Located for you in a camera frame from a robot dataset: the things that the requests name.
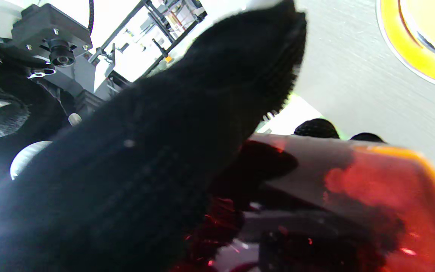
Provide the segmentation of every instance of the gloved hand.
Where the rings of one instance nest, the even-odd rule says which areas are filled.
[[[0,186],[0,271],[166,270],[211,179],[281,109],[305,34],[292,0],[225,19],[57,137]]]

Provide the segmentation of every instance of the white plastic part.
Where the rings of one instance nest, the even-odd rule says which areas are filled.
[[[82,118],[78,113],[72,113],[68,117],[68,122],[71,124],[71,126],[76,126],[82,121]]]
[[[9,169],[11,179],[15,180],[19,174],[25,169],[26,165],[35,157],[36,154],[40,153],[45,147],[50,145],[52,141],[41,141],[31,144],[23,150],[19,151],[18,155],[14,157]]]

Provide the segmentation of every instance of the black cable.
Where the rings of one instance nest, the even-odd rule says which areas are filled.
[[[93,19],[95,18],[95,11],[93,8],[93,0],[89,0],[89,5],[90,5],[90,17],[88,18],[88,31],[90,32],[90,35],[92,34],[93,31]]]

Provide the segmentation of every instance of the yellow rim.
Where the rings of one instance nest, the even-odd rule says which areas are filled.
[[[378,0],[377,17],[382,35],[402,63],[423,79],[435,83],[435,52],[411,35],[399,6],[400,0]]]

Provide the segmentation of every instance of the metal frame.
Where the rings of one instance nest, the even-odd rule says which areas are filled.
[[[138,4],[134,7],[134,9],[126,16],[126,18],[114,30],[114,32],[110,35],[110,37],[107,38],[107,40],[103,43],[103,45],[99,48],[96,48],[97,52],[88,59],[88,62],[92,63],[93,61],[95,61],[95,59],[97,59],[97,57],[99,55],[108,56],[108,54],[104,51],[105,48],[107,48],[107,46],[110,45],[112,40],[114,40],[114,38],[120,33],[120,31],[122,31],[122,29],[125,28],[127,23],[130,22],[130,20],[143,7],[147,7],[147,9],[150,11],[148,13],[149,17],[157,25],[157,27],[160,29],[160,31],[162,31],[162,33],[164,33],[164,35],[171,42],[171,46],[169,48],[165,49],[165,52],[167,54],[169,54],[169,52],[171,52],[171,50],[174,49],[176,47],[176,45],[178,45],[183,40],[183,38],[185,38],[189,34],[189,32],[192,31],[192,29],[194,29],[194,27],[201,21],[201,20],[194,21],[190,26],[188,26],[188,28],[182,33],[182,35],[180,35],[177,39],[175,39],[171,36],[171,33],[166,29],[164,24],[162,24],[162,22],[159,18],[162,17],[163,15],[160,12],[158,12],[157,8],[155,8],[152,5],[152,2],[150,0],[140,0],[140,2],[138,2]],[[159,63],[163,59],[164,59],[164,54],[160,55],[159,58],[139,77],[139,79],[150,74],[150,72],[153,69],[155,69],[155,67],[157,67],[157,65],[159,65]]]

